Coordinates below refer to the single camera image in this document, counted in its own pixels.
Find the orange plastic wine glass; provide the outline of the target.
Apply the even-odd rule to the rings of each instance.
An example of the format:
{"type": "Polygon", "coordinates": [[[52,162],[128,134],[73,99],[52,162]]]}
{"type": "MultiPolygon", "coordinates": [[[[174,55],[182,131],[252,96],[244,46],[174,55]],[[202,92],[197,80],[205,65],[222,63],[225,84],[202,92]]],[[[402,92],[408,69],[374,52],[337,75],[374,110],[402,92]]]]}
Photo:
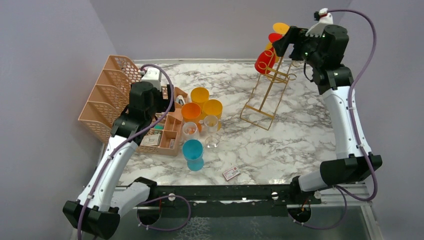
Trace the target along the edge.
{"type": "Polygon", "coordinates": [[[188,102],[184,104],[181,108],[181,114],[185,123],[195,123],[199,132],[202,132],[202,125],[200,124],[202,109],[197,103],[188,102]]]}

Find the clear wine glass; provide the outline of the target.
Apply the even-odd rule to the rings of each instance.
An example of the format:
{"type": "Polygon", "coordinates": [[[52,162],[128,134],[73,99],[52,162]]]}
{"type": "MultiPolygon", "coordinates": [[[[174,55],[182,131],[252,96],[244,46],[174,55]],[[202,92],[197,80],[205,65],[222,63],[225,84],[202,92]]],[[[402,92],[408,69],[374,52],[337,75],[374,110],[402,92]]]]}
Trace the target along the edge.
{"type": "Polygon", "coordinates": [[[216,133],[218,131],[220,121],[215,115],[208,115],[204,118],[203,123],[207,133],[205,146],[208,149],[214,149],[219,145],[219,139],[216,137],[216,133]]]}
{"type": "Polygon", "coordinates": [[[195,122],[186,122],[182,127],[182,134],[185,141],[198,140],[200,137],[200,130],[195,122]]]}

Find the yellow plastic wine glass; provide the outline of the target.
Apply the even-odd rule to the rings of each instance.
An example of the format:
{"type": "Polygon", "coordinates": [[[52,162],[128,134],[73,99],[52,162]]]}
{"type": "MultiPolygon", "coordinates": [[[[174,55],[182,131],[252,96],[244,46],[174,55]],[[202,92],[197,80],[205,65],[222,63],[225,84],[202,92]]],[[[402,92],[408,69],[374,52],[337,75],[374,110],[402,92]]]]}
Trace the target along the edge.
{"type": "Polygon", "coordinates": [[[209,100],[210,93],[204,87],[196,87],[190,92],[190,99],[192,103],[196,103],[203,109],[205,102],[209,100]]]}

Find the blue plastic wine glass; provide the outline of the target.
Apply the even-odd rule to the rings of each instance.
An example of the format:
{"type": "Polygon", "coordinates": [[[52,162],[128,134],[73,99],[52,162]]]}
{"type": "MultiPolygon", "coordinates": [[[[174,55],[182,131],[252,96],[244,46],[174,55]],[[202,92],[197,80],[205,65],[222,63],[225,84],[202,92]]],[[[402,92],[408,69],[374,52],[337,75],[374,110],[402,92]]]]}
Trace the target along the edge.
{"type": "Polygon", "coordinates": [[[199,171],[204,166],[204,147],[197,139],[189,139],[182,146],[182,154],[187,162],[187,167],[191,171],[199,171]]]}

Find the red white staples box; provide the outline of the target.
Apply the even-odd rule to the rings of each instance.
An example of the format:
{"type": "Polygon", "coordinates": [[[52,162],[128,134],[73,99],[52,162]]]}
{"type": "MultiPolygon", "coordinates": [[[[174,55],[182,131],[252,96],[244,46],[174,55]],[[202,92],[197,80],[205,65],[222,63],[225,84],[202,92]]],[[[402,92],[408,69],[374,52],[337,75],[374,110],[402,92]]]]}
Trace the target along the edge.
{"type": "Polygon", "coordinates": [[[234,166],[226,171],[223,172],[223,177],[226,181],[229,181],[235,177],[237,177],[238,175],[240,175],[241,172],[239,170],[239,168],[237,166],[234,166]]]}

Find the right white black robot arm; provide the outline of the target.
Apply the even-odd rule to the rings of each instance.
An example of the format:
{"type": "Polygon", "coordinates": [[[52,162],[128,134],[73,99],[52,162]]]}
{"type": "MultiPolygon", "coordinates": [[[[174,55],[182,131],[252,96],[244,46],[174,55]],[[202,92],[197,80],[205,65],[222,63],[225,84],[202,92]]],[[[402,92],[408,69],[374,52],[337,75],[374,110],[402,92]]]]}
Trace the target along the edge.
{"type": "Polygon", "coordinates": [[[292,44],[289,58],[303,60],[312,67],[311,81],[323,98],[335,135],[336,159],[323,161],[319,170],[293,178],[288,196],[296,204],[306,200],[309,192],[339,184],[360,182],[367,177],[377,183],[375,171],[383,161],[372,153],[357,115],[355,82],[351,70],[342,64],[348,42],[344,27],[327,25],[321,36],[307,36],[307,29],[291,26],[272,44],[279,57],[292,44]]]}

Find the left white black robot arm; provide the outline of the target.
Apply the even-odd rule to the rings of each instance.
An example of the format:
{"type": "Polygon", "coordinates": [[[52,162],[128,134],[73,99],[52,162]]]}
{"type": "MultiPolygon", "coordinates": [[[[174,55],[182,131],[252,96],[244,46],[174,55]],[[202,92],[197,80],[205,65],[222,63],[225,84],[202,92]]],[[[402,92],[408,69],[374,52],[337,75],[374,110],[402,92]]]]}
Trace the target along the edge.
{"type": "Polygon", "coordinates": [[[104,239],[114,234],[121,216],[111,203],[120,174],[148,131],[175,111],[174,101],[172,83],[161,89],[146,81],[131,84],[129,102],[113,122],[99,166],[77,199],[63,206],[64,215],[77,230],[77,239],[83,238],[83,232],[104,239]]]}

